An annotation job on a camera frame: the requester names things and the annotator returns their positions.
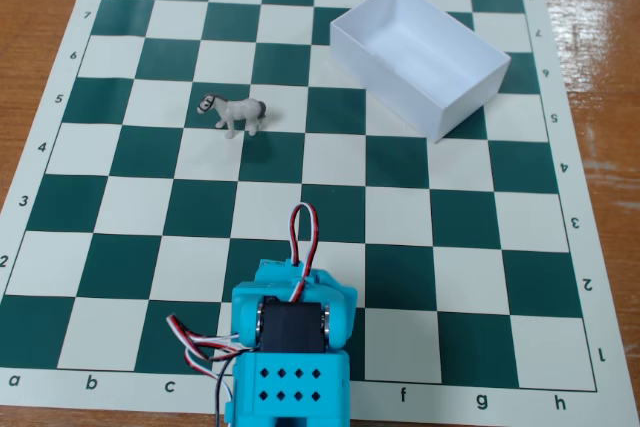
white horse figurine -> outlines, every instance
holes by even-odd
[[[198,105],[198,113],[204,114],[211,109],[216,109],[220,115],[220,121],[216,123],[216,128],[221,129],[227,124],[229,131],[226,133],[227,139],[232,139],[236,131],[234,120],[247,121],[249,135],[256,135],[260,121],[264,119],[267,106],[264,102],[255,99],[227,100],[221,95],[207,94]]]

red and white wire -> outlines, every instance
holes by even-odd
[[[291,265],[297,266],[300,263],[295,224],[298,212],[300,212],[300,209],[302,207],[305,207],[309,211],[309,217],[311,218],[311,245],[309,246],[309,251],[307,252],[307,258],[304,261],[304,270],[302,271],[302,274],[300,276],[300,281],[293,289],[293,293],[291,294],[291,297],[289,297],[289,302],[297,302],[302,295],[302,291],[304,290],[304,286],[306,283],[306,278],[311,272],[313,257],[315,256],[316,250],[318,249],[318,214],[316,213],[316,209],[311,204],[308,204],[307,202],[301,202],[293,208],[293,210],[291,211],[291,216],[289,217],[289,244],[291,245]]]
[[[208,377],[211,377],[212,379],[218,380],[219,375],[213,372],[213,367],[211,367],[211,370],[209,370],[203,367],[202,365],[198,364],[198,362],[196,362],[191,357],[191,354],[189,353],[188,349],[184,350],[184,360],[186,360],[189,367],[191,367],[193,370],[200,372],[201,374],[204,374]],[[233,399],[233,394],[231,393],[231,389],[229,388],[229,385],[227,385],[224,379],[222,379],[222,385],[224,385],[224,389],[225,389],[225,392],[227,393],[227,397],[229,398],[229,402],[231,402],[231,399]]]

white box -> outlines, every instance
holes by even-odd
[[[511,61],[428,0],[365,0],[331,23],[331,54],[434,142],[498,93]]]

horse leg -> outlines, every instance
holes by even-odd
[[[229,129],[225,135],[227,139],[233,139],[233,136],[236,135],[235,125],[233,120],[231,122],[227,122],[227,128]]]

wood surface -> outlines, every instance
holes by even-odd
[[[0,202],[75,0],[0,0]],[[640,0],[547,0],[636,397]],[[0,407],[2,426],[211,426],[211,416]],[[401,426],[352,422],[359,427]]]

